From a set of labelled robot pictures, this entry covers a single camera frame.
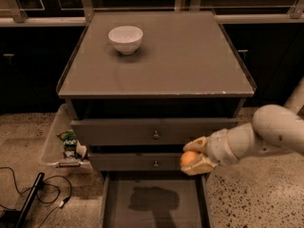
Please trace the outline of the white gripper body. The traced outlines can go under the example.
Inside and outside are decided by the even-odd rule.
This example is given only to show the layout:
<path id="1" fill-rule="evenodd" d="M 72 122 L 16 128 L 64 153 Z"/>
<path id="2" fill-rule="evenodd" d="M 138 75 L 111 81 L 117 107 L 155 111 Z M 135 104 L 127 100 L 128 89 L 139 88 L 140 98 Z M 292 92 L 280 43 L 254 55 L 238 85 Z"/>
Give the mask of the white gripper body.
<path id="1" fill-rule="evenodd" d="M 218 165 L 228 166 L 238 162 L 233 153 L 227 136 L 228 130 L 222 129 L 214 132 L 207 138 L 206 155 Z"/>

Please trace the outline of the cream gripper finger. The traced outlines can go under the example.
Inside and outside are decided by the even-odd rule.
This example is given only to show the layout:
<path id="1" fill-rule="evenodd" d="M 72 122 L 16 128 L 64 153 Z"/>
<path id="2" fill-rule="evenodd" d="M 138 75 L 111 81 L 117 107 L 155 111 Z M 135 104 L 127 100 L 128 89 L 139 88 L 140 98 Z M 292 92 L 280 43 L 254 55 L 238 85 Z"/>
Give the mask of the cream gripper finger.
<path id="1" fill-rule="evenodd" d="M 207 138 L 206 137 L 199 137 L 189 143 L 187 143 L 183 147 L 183 151 L 194 151 L 199 153 L 206 153 L 206 144 L 207 144 Z"/>
<path id="2" fill-rule="evenodd" d="M 199 154 L 198 158 L 186 167 L 181 167 L 181 171 L 188 176 L 210 173 L 215 170 L 218 165 L 211 161 L 203 154 Z"/>

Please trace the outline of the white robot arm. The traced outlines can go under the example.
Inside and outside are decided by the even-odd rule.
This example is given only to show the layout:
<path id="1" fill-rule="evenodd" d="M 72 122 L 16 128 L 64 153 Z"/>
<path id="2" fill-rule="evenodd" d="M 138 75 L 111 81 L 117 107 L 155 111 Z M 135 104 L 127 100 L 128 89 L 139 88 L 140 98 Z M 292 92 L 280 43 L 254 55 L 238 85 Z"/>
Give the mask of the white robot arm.
<path id="1" fill-rule="evenodd" d="M 180 159 L 181 171 L 194 176 L 247 157 L 291 151 L 303 155 L 304 120 L 299 116 L 303 105 L 304 78 L 285 105 L 267 104 L 260 107 L 248 123 L 221 129 L 186 144 Z"/>

